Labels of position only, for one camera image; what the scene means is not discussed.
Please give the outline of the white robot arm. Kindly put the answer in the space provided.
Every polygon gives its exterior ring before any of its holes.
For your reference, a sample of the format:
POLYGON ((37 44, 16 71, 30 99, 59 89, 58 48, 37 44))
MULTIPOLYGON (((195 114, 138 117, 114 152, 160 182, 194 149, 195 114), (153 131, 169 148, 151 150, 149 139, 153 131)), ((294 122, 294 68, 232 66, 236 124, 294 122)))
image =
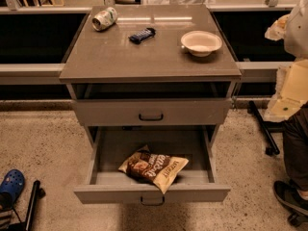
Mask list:
POLYGON ((280 65, 275 94, 265 111, 265 120, 288 120, 308 102, 308 0, 299 0, 287 15, 279 17, 265 32, 265 38, 284 41, 284 50, 295 60, 280 65))

